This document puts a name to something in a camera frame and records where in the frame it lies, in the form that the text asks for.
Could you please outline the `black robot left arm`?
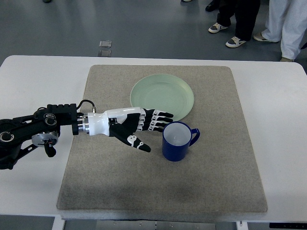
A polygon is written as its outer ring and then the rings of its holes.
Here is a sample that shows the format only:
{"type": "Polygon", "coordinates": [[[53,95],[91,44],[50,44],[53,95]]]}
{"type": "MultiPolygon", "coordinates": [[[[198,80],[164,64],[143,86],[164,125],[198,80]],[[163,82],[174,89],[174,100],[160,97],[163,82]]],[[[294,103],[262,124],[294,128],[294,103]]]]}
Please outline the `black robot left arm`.
{"type": "Polygon", "coordinates": [[[2,119],[0,121],[0,168],[13,169],[17,161],[37,149],[43,147],[48,157],[54,157],[62,126],[71,126],[72,134],[88,131],[85,124],[86,115],[78,112],[84,102],[96,108],[92,101],[82,100],[79,105],[48,104],[40,107],[33,115],[2,119]]]}

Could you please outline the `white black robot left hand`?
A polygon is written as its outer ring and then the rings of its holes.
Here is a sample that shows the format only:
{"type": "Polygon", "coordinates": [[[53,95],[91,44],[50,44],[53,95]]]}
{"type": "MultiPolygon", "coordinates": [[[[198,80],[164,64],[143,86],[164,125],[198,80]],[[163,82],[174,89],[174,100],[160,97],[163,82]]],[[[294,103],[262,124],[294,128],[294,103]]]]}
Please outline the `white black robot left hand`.
{"type": "Polygon", "coordinates": [[[136,149],[150,152],[151,148],[136,135],[137,131],[162,132],[173,121],[174,115],[168,112],[140,107],[112,109],[99,113],[89,113],[89,135],[104,134],[115,137],[122,143],[136,149]]]}

